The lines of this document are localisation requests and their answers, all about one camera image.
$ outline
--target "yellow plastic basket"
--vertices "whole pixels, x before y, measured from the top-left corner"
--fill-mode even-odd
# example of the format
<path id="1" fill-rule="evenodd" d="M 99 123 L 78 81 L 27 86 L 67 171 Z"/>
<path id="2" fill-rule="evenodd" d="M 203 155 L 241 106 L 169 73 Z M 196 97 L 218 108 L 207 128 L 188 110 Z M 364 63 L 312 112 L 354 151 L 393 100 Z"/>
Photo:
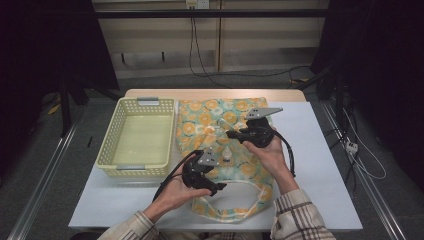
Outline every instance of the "yellow plastic basket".
<path id="1" fill-rule="evenodd" d="M 121 98 L 96 166 L 110 177 L 167 176 L 174 115 L 174 99 Z"/>

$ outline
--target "plaid shirt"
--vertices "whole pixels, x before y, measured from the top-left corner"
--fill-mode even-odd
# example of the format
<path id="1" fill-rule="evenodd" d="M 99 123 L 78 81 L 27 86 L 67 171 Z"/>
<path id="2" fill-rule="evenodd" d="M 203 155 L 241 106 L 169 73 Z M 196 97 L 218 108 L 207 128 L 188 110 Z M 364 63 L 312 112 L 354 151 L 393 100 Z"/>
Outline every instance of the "plaid shirt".
<path id="1" fill-rule="evenodd" d="M 324 221 L 308 195 L 301 189 L 281 195 L 274 202 L 276 217 L 271 229 L 271 238 L 280 239 L 335 239 L 324 225 Z M 194 233 L 160 234 L 155 225 L 139 211 L 127 221 L 109 228 L 99 239 L 203 239 Z M 217 233 L 208 240 L 256 239 L 253 233 Z"/>

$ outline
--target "black horizontal bar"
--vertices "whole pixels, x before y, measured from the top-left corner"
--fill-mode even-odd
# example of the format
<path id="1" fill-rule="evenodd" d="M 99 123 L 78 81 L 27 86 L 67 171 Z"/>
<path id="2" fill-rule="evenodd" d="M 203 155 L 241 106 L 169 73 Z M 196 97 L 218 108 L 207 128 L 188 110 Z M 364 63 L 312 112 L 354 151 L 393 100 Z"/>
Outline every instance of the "black horizontal bar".
<path id="1" fill-rule="evenodd" d="M 177 9 L 177 10 L 118 10 L 96 12 L 41 12 L 43 16 L 79 16 L 99 19 L 116 18 L 313 18 L 349 16 L 355 10 L 328 9 Z"/>

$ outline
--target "white cable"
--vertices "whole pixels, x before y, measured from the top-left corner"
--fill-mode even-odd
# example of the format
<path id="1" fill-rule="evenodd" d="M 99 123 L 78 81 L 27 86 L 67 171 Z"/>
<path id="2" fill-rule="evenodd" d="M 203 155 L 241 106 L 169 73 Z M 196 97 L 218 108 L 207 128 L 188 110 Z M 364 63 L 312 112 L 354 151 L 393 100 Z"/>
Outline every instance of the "white cable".
<path id="1" fill-rule="evenodd" d="M 380 162 L 380 160 L 371 152 L 371 150 L 368 149 L 368 147 L 362 142 L 361 138 L 359 138 L 358 134 L 355 131 L 355 127 L 353 126 L 352 122 L 350 121 L 349 115 L 347 114 L 346 110 L 343 108 L 343 112 L 347 117 L 347 120 L 350 123 L 350 126 L 352 127 L 353 133 L 355 133 L 355 136 L 358 138 L 358 141 L 365 147 L 365 149 L 375 158 L 375 160 L 377 161 L 377 163 L 381 166 L 381 169 L 383 169 L 384 175 L 382 177 L 377 177 L 374 176 L 373 174 L 371 174 L 370 172 L 368 172 L 364 166 L 362 166 L 362 164 L 359 164 L 359 162 L 353 157 L 353 155 L 350 153 L 349 155 L 352 156 L 353 161 L 358 165 L 358 167 L 364 171 L 368 176 L 375 178 L 375 179 L 384 179 L 387 176 L 387 172 L 386 169 L 384 168 L 383 164 Z"/>

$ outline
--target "yellow flower pattern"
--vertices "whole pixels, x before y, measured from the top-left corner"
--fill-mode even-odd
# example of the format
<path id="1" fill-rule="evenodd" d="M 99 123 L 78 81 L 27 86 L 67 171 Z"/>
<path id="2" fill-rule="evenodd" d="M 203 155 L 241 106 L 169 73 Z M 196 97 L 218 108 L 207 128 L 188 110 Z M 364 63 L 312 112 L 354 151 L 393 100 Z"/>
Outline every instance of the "yellow flower pattern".
<path id="1" fill-rule="evenodd" d="M 178 147 L 185 157 L 196 149 L 212 147 L 220 165 L 206 174 L 213 182 L 244 182 L 259 190 L 256 203 L 251 208 L 217 209 L 205 198 L 193 200 L 192 211 L 200 216 L 222 223 L 234 223 L 261 211 L 272 200 L 273 179 L 260 161 L 238 140 L 229 139 L 223 126 L 240 129 L 246 127 L 244 116 L 254 107 L 267 107 L 265 98 L 211 99 L 205 101 L 179 101 L 176 130 Z M 226 124 L 220 125 L 220 119 Z M 222 151 L 228 147 L 232 152 L 231 164 L 223 161 Z"/>

